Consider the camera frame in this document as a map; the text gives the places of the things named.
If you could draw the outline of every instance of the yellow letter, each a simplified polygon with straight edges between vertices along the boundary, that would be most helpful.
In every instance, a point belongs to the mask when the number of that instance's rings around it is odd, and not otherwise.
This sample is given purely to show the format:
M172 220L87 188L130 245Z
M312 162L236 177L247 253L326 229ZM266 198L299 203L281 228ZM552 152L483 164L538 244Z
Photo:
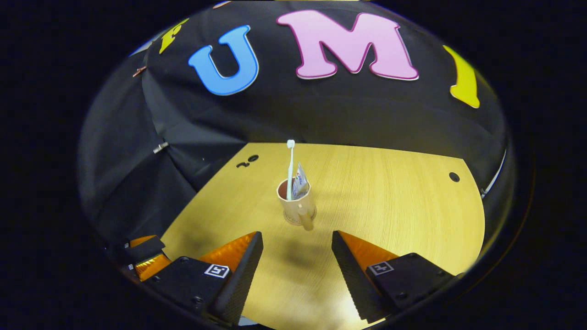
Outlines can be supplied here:
M177 34L177 32L180 31L181 29L181 25L183 23L185 23L189 18L184 19L183 21L181 21L181 23L179 23L178 25L174 26L173 29L167 31L167 33L165 33L163 35L163 37L161 38L161 49L159 50L159 54L163 53L163 51L165 50L165 48L167 48L169 45L171 45L171 43L173 42L173 40L175 40L174 35Z
M459 54L448 46L444 49L453 57L454 64L457 67L457 83L451 86L450 93L456 98L466 104L479 108L479 99L477 98L477 80L475 78L475 71Z

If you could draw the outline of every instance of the blue letter u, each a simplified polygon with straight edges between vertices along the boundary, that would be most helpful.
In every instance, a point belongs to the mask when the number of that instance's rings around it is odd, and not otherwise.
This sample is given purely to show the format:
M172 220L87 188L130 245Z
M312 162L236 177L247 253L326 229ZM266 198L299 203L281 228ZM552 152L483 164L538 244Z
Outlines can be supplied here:
M247 39L248 25L239 26L228 31L218 39L221 45L228 45L238 63L238 71L232 77L220 75L210 56L212 46L202 47L195 52L187 63L193 66L204 86L216 95L226 96L238 93L250 86L259 73L259 62Z

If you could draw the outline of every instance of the toothpaste packet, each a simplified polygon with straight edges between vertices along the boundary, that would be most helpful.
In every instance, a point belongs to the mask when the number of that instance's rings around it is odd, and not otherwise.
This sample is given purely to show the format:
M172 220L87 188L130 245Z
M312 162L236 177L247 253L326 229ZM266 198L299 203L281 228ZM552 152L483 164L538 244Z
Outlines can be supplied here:
M302 198L310 190L310 184L306 178L306 173L302 170L302 165L298 162L298 172L292 185L292 199L297 200Z

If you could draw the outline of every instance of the cup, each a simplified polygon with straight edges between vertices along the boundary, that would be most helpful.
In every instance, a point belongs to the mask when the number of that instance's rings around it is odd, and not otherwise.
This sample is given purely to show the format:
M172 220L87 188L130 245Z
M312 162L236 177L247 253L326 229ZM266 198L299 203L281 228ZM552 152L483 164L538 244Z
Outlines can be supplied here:
M316 205L312 199L312 185L308 183L308 192L296 200L287 200L288 181L285 179L277 186L277 198L284 207L285 221L292 225L302 225L305 230L312 230L312 221L316 217Z

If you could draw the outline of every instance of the toothbrush handle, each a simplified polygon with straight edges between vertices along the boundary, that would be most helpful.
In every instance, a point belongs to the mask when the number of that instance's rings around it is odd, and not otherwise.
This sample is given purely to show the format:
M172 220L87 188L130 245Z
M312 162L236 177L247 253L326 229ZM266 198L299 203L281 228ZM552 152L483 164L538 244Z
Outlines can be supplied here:
M291 159L288 168L288 191L286 193L287 200L292 200L292 176L294 176L294 148L291 149Z

